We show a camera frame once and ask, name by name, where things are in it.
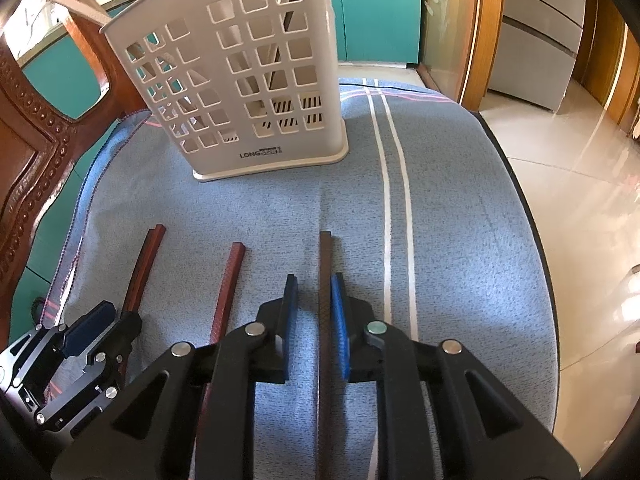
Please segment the dark brown chopstick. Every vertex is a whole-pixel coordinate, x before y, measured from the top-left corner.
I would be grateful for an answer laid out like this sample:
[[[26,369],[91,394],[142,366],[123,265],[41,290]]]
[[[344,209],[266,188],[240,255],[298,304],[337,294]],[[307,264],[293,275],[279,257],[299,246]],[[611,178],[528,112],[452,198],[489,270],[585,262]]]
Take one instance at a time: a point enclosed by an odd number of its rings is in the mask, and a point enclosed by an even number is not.
[[[146,233],[144,243],[140,249],[136,265],[131,273],[131,278],[122,304],[122,314],[120,315],[128,323],[129,341],[125,353],[119,361],[119,374],[122,376],[120,382],[124,382],[127,374],[128,358],[134,348],[134,341],[142,331],[142,319],[139,315],[142,297],[146,283],[148,282],[152,266],[160,243],[165,235],[166,228],[162,224],[157,224]]]

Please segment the dark red chopstick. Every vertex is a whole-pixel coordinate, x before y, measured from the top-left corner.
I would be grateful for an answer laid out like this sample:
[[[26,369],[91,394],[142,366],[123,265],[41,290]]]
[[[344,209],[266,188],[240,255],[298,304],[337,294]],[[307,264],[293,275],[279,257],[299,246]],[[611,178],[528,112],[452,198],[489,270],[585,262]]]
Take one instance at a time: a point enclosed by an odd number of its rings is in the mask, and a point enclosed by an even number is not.
[[[230,313],[232,310],[236,284],[238,284],[245,251],[245,245],[241,242],[232,243],[229,257],[226,266],[224,267],[224,274],[222,274],[222,279],[220,282],[216,308],[214,311],[212,330],[210,331],[209,337],[210,344],[219,344],[221,342],[221,339],[224,338],[224,336],[226,336],[226,333],[228,332],[228,324]],[[215,355],[212,353],[210,356],[206,356],[206,359],[203,362],[203,370],[200,371],[200,378],[204,380],[204,392],[202,396],[201,413],[198,415],[198,429],[196,430],[193,458],[196,458],[196,456],[198,456],[198,449],[200,448],[198,439],[201,437],[204,427],[205,413],[206,408],[208,407],[209,399],[209,384],[212,380],[214,366]]]

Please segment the carved brown wooden chair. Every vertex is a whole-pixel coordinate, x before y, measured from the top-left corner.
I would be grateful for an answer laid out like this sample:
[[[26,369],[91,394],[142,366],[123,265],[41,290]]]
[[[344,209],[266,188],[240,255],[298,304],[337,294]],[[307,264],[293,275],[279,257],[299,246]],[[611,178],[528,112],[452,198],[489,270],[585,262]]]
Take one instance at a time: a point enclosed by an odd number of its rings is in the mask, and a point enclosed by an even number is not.
[[[142,110],[141,96],[97,24],[72,12],[64,24],[91,67],[100,97],[78,118],[50,104],[8,46],[1,48],[1,342],[9,342],[14,292],[42,216],[78,159],[117,119]]]

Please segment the white plastic utensil holder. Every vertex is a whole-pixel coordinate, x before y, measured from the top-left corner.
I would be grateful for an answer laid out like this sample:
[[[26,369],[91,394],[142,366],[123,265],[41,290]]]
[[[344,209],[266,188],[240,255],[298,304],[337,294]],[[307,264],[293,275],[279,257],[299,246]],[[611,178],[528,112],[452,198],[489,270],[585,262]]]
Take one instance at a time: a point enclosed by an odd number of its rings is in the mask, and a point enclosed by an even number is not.
[[[198,180],[347,155],[331,0],[137,0],[102,34]]]

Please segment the brown wooden door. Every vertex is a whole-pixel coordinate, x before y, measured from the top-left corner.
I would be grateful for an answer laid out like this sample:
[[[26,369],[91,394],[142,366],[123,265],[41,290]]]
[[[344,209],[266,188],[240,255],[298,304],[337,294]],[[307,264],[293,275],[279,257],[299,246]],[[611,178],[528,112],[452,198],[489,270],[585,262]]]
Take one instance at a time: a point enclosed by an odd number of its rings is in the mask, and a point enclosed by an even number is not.
[[[639,120],[639,43],[613,0],[586,0],[572,77],[632,136]]]

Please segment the silver multi-door refrigerator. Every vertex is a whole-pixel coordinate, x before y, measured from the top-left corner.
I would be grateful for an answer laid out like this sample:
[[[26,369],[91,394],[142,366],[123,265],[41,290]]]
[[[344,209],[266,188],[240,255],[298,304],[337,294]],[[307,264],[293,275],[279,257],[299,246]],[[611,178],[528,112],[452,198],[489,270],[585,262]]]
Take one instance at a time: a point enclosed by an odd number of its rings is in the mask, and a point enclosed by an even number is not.
[[[504,0],[488,88],[558,110],[576,63],[585,8],[586,0]]]

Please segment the glass sliding door wooden frame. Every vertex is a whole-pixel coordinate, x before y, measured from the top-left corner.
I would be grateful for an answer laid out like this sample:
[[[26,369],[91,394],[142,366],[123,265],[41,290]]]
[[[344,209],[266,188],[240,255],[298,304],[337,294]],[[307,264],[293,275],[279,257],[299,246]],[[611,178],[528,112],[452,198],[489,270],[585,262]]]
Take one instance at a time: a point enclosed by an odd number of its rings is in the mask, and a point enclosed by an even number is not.
[[[498,49],[504,0],[422,0],[418,74],[476,112]]]

